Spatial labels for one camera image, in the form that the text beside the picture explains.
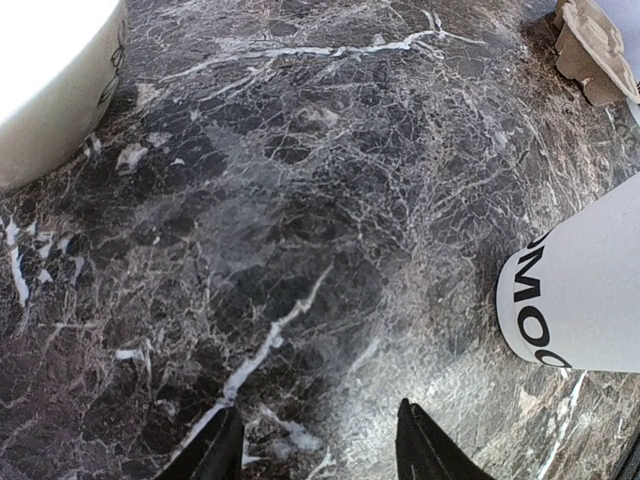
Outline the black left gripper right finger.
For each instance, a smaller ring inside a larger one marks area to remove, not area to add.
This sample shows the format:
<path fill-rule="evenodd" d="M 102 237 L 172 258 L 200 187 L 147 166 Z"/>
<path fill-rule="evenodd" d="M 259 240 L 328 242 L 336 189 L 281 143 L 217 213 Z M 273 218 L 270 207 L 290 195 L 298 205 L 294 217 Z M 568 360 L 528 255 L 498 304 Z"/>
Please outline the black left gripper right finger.
<path fill-rule="evenodd" d="M 395 440 L 400 480 L 493 480 L 417 403 L 403 398 Z"/>

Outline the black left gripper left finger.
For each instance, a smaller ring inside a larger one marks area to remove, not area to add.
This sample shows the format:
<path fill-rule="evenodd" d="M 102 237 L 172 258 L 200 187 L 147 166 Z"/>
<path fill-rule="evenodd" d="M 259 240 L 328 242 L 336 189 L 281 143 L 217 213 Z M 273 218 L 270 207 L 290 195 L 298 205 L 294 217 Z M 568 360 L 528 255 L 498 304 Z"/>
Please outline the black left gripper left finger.
<path fill-rule="evenodd" d="M 156 479 L 240 479 L 243 442 L 244 425 L 239 411 L 236 407 L 222 408 Z"/>

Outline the brown cardboard cup carrier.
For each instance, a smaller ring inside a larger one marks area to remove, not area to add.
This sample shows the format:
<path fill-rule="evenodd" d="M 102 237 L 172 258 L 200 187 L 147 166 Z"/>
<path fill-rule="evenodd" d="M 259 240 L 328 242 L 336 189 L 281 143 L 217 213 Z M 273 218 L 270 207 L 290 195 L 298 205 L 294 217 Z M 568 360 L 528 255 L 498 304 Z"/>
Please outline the brown cardboard cup carrier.
<path fill-rule="evenodd" d="M 595 1 L 558 1 L 554 24 L 557 70 L 577 81 L 594 106 L 639 102 L 638 81 L 624 55 L 623 36 Z"/>

